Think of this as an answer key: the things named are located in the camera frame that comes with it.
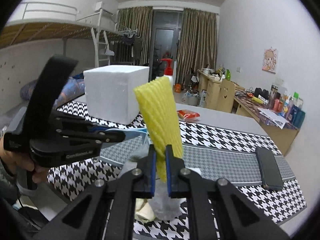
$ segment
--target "yellow foam net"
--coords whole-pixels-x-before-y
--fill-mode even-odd
[[[172,86],[168,77],[161,77],[134,88],[134,93],[156,149],[157,173],[166,182],[166,145],[171,144],[173,155],[182,158],[182,140]]]

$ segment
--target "red snack package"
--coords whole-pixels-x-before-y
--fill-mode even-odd
[[[200,115],[190,110],[179,110],[177,111],[178,116],[185,122],[194,122],[200,119]]]

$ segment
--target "white box on bed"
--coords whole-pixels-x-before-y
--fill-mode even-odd
[[[133,89],[148,82],[149,67],[110,65],[84,71],[88,114],[130,124],[139,113]]]

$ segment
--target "curtain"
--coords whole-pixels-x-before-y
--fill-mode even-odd
[[[142,39],[142,51],[139,65],[146,64],[149,61],[152,15],[152,6],[120,9],[118,13],[117,31],[123,31],[126,28],[132,30],[138,29],[138,36]],[[122,42],[115,43],[114,61],[132,61],[131,46],[125,45]]]
[[[210,68],[214,69],[216,57],[216,14],[185,8],[182,15],[176,83],[184,83],[190,68],[196,72],[209,64]]]

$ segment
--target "chair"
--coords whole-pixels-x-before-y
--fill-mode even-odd
[[[222,80],[216,110],[231,113],[236,85],[226,79]]]

